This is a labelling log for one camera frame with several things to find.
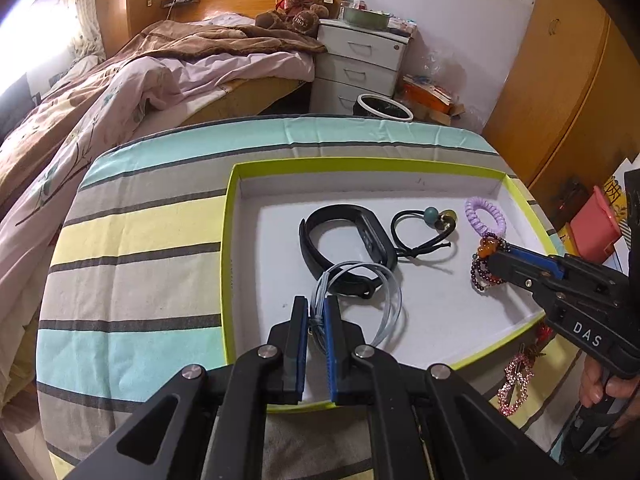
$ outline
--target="teddy bear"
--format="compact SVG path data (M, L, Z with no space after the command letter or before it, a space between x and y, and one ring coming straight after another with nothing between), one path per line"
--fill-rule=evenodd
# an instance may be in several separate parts
M262 28L293 30L306 36L316 36L320 20L329 17L324 0L283 0L275 10L255 17Z

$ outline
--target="floral curtain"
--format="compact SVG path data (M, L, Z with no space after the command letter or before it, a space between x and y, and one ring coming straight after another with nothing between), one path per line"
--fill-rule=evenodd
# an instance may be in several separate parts
M100 35L100 25L95 11L95 0L63 0L69 9L74 10L78 18L79 30L72 40L76 53L74 62L89 54L96 55L100 61L105 59L104 46Z

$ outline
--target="purple coil hair tie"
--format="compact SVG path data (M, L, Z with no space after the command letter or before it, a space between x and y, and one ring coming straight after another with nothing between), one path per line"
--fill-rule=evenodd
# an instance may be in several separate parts
M497 229L489 229L484 225L478 218L476 209L484 209L494 217L495 222L498 224ZM504 235L507 232L507 222L505 221L502 212L488 200L480 198L479 196L469 198L465 202L465 214L466 219L469 220L469 223L471 224L471 227L480 236L484 236L487 232L490 232L495 234L498 238L504 238Z

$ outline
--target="white drawer cabinet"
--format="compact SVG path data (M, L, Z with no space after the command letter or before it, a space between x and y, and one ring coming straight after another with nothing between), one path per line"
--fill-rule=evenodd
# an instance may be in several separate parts
M316 57L311 113L351 115L361 94L393 96L408 38L320 20L318 40L328 53Z

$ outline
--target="human hand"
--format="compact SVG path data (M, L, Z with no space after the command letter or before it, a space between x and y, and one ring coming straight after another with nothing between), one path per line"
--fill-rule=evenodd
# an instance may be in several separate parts
M595 359L587 356L584 359L584 368L580 378L580 391L578 393L580 403L585 408L590 408L602 400L604 392L600 381L601 377L602 366ZM634 394L639 381L640 377L630 380L612 377L607 383L606 394L618 399L629 399ZM614 429L622 428L625 424L636 420L636 418L640 418L640 398L638 397L629 404L626 412L620 416L613 427Z

